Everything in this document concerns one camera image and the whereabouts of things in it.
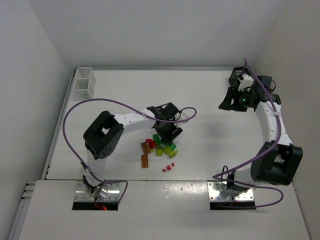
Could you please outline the green sloped lego brick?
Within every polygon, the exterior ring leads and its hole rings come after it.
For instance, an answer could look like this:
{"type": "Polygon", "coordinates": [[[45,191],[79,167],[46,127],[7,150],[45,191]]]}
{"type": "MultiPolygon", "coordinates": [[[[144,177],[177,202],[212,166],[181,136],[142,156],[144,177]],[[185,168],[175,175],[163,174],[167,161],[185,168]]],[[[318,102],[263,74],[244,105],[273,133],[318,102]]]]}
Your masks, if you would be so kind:
{"type": "Polygon", "coordinates": [[[177,146],[172,142],[170,144],[167,145],[171,150],[175,150],[177,148],[177,146]]]}

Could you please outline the red roof lego piece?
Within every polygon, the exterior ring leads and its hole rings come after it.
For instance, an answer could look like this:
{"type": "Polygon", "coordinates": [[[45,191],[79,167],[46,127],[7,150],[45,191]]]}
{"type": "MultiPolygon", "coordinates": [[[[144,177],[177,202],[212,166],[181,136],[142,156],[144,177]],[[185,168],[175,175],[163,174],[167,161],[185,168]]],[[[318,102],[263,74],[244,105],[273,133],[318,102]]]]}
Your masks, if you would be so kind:
{"type": "Polygon", "coordinates": [[[157,143],[156,143],[156,141],[153,140],[153,139],[147,138],[147,139],[145,140],[145,142],[148,144],[148,146],[149,146],[150,149],[154,149],[154,148],[157,147],[157,143]]]}

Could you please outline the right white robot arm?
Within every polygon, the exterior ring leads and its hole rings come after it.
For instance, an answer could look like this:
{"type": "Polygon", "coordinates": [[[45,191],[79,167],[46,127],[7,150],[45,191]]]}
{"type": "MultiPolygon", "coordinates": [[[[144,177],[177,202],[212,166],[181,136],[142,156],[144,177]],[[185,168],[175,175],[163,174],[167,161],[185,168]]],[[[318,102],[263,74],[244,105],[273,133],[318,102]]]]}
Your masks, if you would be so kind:
{"type": "Polygon", "coordinates": [[[252,108],[258,117],[263,145],[250,166],[227,174],[226,189],[245,193],[262,184],[288,186],[303,157],[301,147],[289,138],[281,115],[280,96],[274,94],[275,81],[269,76],[253,79],[247,73],[232,73],[220,110],[246,112],[252,108]]]}

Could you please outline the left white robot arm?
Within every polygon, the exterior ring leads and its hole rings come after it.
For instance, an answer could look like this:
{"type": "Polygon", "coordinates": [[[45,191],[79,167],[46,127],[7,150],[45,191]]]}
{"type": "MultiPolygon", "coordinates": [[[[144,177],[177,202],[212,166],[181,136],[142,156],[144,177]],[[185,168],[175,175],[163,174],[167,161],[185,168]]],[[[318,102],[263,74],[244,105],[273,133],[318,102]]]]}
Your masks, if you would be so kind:
{"type": "Polygon", "coordinates": [[[149,106],[140,113],[111,114],[103,111],[84,132],[88,169],[82,177],[88,193],[96,196],[101,192],[102,174],[107,158],[114,152],[121,136],[142,130],[154,129],[162,142],[171,144],[182,133],[180,123],[185,117],[171,102],[164,106],[149,106]]]}

